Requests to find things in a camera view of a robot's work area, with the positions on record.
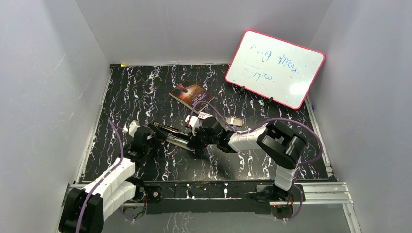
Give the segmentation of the black stapler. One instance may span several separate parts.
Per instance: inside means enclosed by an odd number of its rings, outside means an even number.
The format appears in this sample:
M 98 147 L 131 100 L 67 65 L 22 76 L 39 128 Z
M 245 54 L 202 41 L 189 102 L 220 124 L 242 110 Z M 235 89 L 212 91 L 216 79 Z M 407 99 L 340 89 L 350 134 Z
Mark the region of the black stapler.
M 176 128 L 173 128 L 173 127 L 170 127 L 170 126 L 167 126 L 167 125 L 164 125 L 164 124 L 161 124 L 159 122 L 153 122 L 153 124 L 156 127 L 158 127 L 159 129 L 161 129 L 161 130 L 163 130 L 163 131 L 165 131 L 169 134 L 172 134 L 176 137 L 188 137 L 188 133 L 186 133 L 182 130 L 179 130 L 179 129 L 176 129 Z

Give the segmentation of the red white staple box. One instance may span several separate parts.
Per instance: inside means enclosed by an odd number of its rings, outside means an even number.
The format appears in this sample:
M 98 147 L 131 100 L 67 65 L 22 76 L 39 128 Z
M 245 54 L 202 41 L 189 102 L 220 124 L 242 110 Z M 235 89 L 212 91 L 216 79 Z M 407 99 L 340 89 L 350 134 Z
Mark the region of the red white staple box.
M 213 117 L 213 115 L 212 115 L 212 114 L 209 114 L 209 113 L 205 113 L 205 112 L 199 112 L 199 114 L 198 114 L 198 118 L 199 118 L 200 120 L 205 120 L 205 119 L 207 119 L 207 118 L 209 118 L 209 117 Z

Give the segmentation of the beige stapler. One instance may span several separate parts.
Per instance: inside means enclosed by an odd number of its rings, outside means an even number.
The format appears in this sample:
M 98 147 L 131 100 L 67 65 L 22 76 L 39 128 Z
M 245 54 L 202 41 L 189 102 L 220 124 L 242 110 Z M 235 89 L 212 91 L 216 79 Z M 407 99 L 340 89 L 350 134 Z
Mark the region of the beige stapler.
M 196 151 L 196 149 L 190 148 L 188 146 L 189 137 L 187 135 L 179 135 L 179 136 L 168 135 L 166 141 L 170 144 L 179 146 L 185 150 L 192 151 L 192 152 Z

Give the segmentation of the cardboard staple tray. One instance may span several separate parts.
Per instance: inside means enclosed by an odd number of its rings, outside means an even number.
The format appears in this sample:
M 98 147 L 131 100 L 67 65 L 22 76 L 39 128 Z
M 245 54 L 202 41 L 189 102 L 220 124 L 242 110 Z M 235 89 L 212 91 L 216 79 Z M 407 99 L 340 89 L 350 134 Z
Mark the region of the cardboard staple tray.
M 226 122 L 231 126 L 242 127 L 243 120 L 241 118 L 227 117 Z

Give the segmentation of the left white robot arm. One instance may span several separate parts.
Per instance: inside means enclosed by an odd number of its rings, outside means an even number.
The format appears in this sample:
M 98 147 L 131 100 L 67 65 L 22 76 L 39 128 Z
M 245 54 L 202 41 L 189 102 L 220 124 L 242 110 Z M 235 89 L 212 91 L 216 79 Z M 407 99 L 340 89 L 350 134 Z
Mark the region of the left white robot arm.
M 128 201 L 159 203 L 161 188 L 145 185 L 134 176 L 140 161 L 156 153 L 167 134 L 154 124 L 139 126 L 133 121 L 124 132 L 133 140 L 120 143 L 120 156 L 107 171 L 83 188 L 72 188 L 66 195 L 58 225 L 61 233 L 100 233 L 104 222 Z

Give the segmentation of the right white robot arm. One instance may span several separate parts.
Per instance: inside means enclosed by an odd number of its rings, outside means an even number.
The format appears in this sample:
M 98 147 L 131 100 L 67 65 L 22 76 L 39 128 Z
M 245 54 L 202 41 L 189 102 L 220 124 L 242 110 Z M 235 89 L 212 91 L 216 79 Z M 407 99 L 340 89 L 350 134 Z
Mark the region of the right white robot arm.
M 248 197 L 259 202 L 288 201 L 293 194 L 292 185 L 298 165 L 307 142 L 286 125 L 264 123 L 263 126 L 249 131 L 225 129 L 214 117 L 199 120 L 186 119 L 190 128 L 188 147 L 202 150 L 208 145 L 216 145 L 225 153 L 261 149 L 276 163 L 276 175 L 271 186 L 258 188 Z

